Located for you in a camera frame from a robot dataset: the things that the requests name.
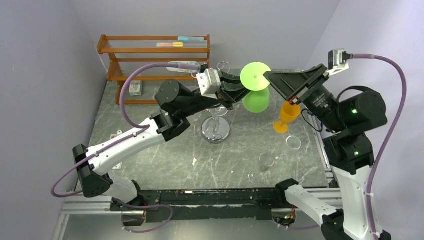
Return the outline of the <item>green plastic wine glass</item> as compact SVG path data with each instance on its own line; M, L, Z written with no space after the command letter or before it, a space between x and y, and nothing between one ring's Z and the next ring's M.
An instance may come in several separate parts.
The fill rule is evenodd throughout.
M249 93L242 99L244 107L251 113L258 114L265 111L270 104L270 82L264 73L271 69L265 63L252 62L247 64L240 72L242 85Z

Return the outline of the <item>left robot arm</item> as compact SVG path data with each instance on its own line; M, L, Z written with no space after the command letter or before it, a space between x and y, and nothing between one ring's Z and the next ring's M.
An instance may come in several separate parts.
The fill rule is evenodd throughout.
M198 89L190 90L179 81L164 81L155 99L159 110L142 123L129 121L132 129L107 142L73 148L77 174L86 198L100 195L123 201L130 210L142 206L141 188L135 180L114 176L112 168L150 147L179 137L190 127L188 117L216 107L232 109L250 90L239 76L209 68L197 74Z

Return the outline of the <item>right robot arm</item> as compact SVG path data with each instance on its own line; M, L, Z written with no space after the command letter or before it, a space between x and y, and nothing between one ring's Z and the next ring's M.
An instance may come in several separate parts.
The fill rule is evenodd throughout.
M324 86L334 70L323 64L308 70L267 71L264 77L292 106L303 104L330 137L323 140L324 151L338 182L342 208L330 206L288 179L275 187L275 202L280 207L297 207L313 219L327 240L389 240L367 200L370 175L376 168L373 145L366 132L387 122L382 96L369 88L340 101Z

